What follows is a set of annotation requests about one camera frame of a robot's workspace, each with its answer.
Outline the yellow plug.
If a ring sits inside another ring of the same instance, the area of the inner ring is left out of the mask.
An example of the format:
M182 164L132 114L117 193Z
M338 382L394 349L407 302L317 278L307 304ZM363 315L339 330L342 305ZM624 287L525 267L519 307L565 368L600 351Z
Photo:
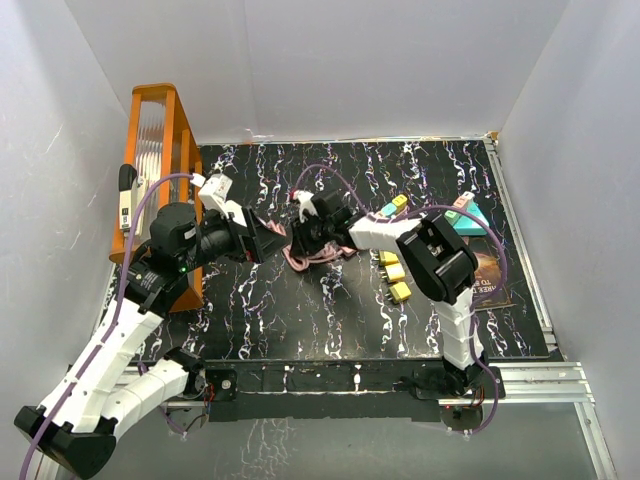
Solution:
M407 208L408 198L404 194L400 194L392 200L392 204L396 212L402 212Z

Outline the pink power strip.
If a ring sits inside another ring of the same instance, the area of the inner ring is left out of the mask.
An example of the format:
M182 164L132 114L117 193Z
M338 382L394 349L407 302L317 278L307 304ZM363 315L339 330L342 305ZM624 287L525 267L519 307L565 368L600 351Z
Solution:
M349 258L355 255L356 253L357 253L357 250L350 247L340 246L337 244L332 244L330 246L330 255L333 256L334 258L337 258L337 257Z

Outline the yellow plug adapter one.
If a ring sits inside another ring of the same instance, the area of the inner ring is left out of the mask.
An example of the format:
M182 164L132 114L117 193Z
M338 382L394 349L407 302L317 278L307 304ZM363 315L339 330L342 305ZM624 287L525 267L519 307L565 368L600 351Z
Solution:
M378 252L378 264L382 267L394 265L399 262L398 256L393 252L383 250Z

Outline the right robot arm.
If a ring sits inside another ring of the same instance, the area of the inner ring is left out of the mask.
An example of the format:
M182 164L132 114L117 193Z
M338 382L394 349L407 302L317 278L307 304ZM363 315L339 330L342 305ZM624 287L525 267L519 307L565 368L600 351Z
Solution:
M298 213L291 221L291 255L308 258L334 243L352 250L388 251L398 256L439 318L443 336L440 389L466 397L482 382L482 346L473 321L473 286L478 261L440 213L390 221L357 213L334 192L291 195Z

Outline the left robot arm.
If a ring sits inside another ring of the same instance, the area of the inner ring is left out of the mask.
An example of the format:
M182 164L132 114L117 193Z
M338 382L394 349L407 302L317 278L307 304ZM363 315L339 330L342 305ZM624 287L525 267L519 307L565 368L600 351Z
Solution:
M164 401L200 396L203 362L176 347L128 386L115 387L144 340L165 320L189 287L189 274L221 257L256 264L280 251L284 235L249 208L238 214L211 210L202 219L193 205L163 206L150 237L123 267L118 296L58 386L38 405L22 407L15 427L40 451L79 479L94 477L121 436Z

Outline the yellow plug adapter two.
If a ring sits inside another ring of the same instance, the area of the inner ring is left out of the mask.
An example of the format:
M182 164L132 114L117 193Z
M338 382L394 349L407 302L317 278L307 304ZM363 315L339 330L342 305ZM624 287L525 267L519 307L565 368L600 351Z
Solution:
M388 283L396 283L403 281L406 277L406 273L401 263L394 263L383 267L382 277Z

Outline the blue plug adapter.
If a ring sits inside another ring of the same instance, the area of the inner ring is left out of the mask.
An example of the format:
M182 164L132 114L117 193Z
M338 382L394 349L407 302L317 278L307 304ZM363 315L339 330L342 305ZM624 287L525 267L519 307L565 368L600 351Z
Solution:
M382 219L392 219L396 215L396 213L396 205L392 202L389 202L376 213L376 216Z

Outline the yellow plug adapter three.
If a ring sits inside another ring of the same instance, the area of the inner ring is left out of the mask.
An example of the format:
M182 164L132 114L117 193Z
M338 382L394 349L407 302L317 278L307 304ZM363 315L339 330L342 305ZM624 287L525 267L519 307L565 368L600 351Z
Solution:
M395 304L401 304L409 299L411 296L411 290L406 282L399 281L390 285L388 297Z

